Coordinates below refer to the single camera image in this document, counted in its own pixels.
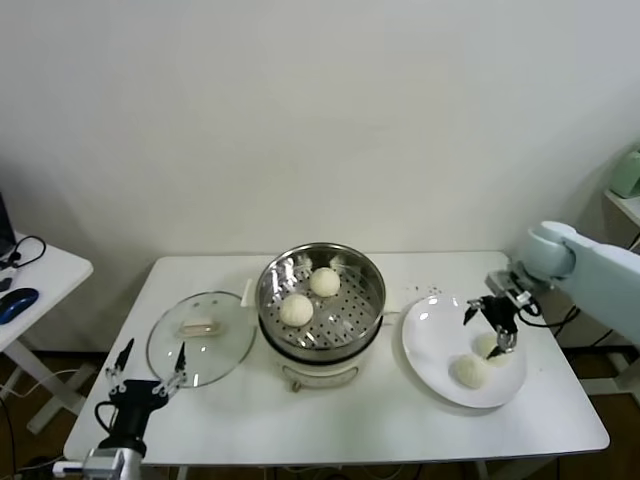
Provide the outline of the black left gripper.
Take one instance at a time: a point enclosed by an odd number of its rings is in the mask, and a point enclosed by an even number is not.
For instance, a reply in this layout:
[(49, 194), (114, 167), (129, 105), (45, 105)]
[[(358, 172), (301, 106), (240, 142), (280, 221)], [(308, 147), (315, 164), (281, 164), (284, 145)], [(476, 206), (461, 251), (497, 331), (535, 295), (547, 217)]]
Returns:
[(101, 449), (125, 448), (145, 453), (144, 435), (151, 414), (164, 408), (169, 398), (187, 381), (185, 343), (181, 345), (174, 372), (169, 378), (161, 382), (125, 380), (123, 374), (134, 343), (135, 339), (131, 338), (115, 363), (105, 369), (109, 383), (106, 404), (115, 408), (116, 416), (113, 425), (107, 428), (108, 436), (99, 443)]

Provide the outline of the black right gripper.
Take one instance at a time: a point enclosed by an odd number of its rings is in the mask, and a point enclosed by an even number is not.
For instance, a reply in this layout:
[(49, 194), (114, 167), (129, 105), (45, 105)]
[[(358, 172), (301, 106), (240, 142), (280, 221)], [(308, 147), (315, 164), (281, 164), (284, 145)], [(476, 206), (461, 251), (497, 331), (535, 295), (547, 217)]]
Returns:
[(518, 309), (507, 297), (482, 296), (467, 301), (463, 324), (467, 325), (477, 314), (487, 320), (496, 331), (496, 346), (486, 359), (510, 354), (517, 345), (518, 327), (515, 316)]

